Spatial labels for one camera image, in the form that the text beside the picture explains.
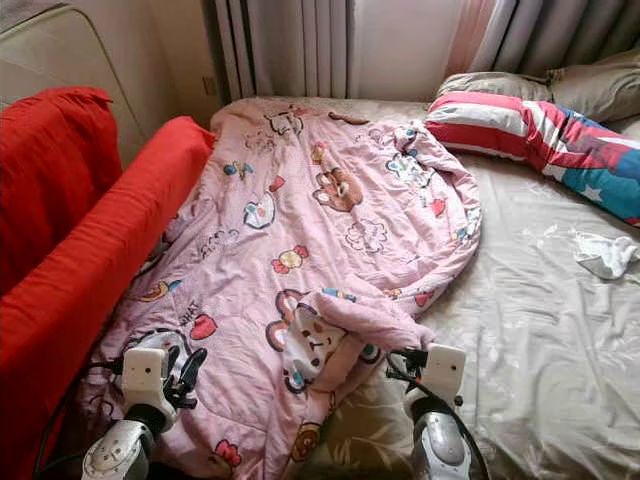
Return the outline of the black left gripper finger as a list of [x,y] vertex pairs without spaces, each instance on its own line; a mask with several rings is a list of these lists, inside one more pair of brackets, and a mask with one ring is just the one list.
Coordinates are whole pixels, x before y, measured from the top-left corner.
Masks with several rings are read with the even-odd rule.
[[205,348],[197,348],[187,356],[186,360],[177,367],[177,380],[175,380],[175,392],[191,393],[195,389],[198,380],[198,371],[204,366],[209,356]]

